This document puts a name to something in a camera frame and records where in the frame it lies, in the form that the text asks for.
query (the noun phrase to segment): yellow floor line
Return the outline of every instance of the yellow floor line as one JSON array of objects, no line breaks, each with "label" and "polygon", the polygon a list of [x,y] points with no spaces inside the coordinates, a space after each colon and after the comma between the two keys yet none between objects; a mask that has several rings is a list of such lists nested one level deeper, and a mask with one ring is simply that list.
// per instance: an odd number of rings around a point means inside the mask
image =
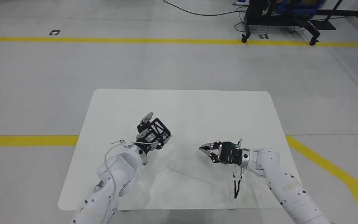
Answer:
[{"label": "yellow floor line", "polygon": [[336,178],[340,179],[343,183],[345,183],[348,189],[350,190],[356,204],[358,204],[358,181],[353,176],[351,176],[350,174],[348,174],[347,172],[345,172],[335,164],[331,163],[326,158],[320,156],[319,154],[317,154],[307,146],[303,145],[293,137],[286,136],[286,139],[290,147],[294,148],[296,151],[300,152],[303,156],[305,156],[306,158],[308,158],[318,166],[328,171]]},{"label": "yellow floor line", "polygon": [[[38,43],[123,43],[123,44],[213,44],[243,45],[241,40],[215,39],[151,39],[151,38],[70,38],[70,37],[21,37],[0,36],[0,42]],[[310,46],[308,41],[248,40],[246,45]],[[358,42],[319,42],[315,46],[357,48]]]},{"label": "yellow floor line", "polygon": [[0,146],[75,146],[78,136],[0,136]]},{"label": "yellow floor line", "polygon": [[[291,136],[286,136],[289,146],[344,182],[358,204],[358,181]],[[0,136],[0,146],[75,146],[78,136]]]}]

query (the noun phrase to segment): caster wheel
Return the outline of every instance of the caster wheel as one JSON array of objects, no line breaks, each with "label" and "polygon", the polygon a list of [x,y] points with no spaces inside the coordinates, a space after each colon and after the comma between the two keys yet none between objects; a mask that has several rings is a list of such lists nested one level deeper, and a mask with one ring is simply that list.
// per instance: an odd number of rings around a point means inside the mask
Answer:
[{"label": "caster wheel", "polygon": [[241,42],[246,43],[247,37],[245,35],[241,35],[241,36],[242,36]]},{"label": "caster wheel", "polygon": [[317,42],[319,42],[317,39],[312,38],[311,41],[309,42],[309,45],[313,46],[313,45],[315,45]]}]

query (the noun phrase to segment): tabletop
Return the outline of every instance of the tabletop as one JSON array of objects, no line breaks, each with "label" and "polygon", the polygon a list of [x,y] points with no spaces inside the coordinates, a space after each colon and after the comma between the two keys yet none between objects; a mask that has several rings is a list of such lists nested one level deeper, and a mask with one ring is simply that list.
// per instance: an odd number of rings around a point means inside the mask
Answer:
[{"label": "tabletop", "polygon": [[[76,210],[98,184],[98,167],[110,143],[134,141],[136,126],[154,112],[171,131],[119,210],[280,208],[265,179],[246,171],[233,199],[235,165],[213,164],[199,151],[204,143],[238,142],[244,148],[273,148],[280,166],[299,175],[270,94],[259,91],[115,90],[93,94],[59,198],[61,210]],[[121,149],[113,150],[112,155]]]}]

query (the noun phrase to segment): robot arm segment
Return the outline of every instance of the robot arm segment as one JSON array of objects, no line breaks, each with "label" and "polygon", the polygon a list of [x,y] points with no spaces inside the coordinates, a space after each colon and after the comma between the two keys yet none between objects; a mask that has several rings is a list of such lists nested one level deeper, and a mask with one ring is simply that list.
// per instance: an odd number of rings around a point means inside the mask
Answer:
[{"label": "robot arm segment", "polygon": [[158,118],[150,122],[152,116],[153,113],[149,113],[137,126],[136,142],[120,140],[108,150],[106,156],[117,146],[126,147],[125,151],[108,160],[105,156],[105,162],[97,170],[101,181],[83,200],[72,224],[108,224],[111,221],[117,211],[118,196],[125,195],[134,185],[140,168],[148,162],[148,152],[160,150],[171,138],[170,131]]},{"label": "robot arm segment", "polygon": [[[279,166],[278,153],[267,148],[249,150],[240,146],[241,140],[238,144],[216,141],[204,144],[199,149],[214,163],[239,165],[241,177],[243,171],[248,170],[266,178],[268,187],[294,223],[331,224],[294,175]],[[256,164],[252,161],[254,152],[257,152]]]}]

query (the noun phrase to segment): floor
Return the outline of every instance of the floor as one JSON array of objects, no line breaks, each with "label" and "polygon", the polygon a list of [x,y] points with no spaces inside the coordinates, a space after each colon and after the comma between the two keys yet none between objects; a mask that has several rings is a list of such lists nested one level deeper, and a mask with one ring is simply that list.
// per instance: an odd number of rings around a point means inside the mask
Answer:
[{"label": "floor", "polygon": [[[198,13],[231,0],[171,0]],[[239,40],[238,15],[189,15],[161,0],[2,0],[0,37]],[[358,20],[332,20],[322,42],[357,42]],[[258,27],[250,40],[259,40]],[[284,28],[270,40],[308,41]],[[357,48],[294,45],[0,42],[0,136],[79,134],[98,88],[256,90],[271,94],[282,127],[358,179]],[[57,201],[74,147],[0,147],[3,223],[68,223]],[[303,185],[336,224],[358,212],[347,186],[291,149]],[[122,211],[113,223],[293,223],[283,209]]]}]

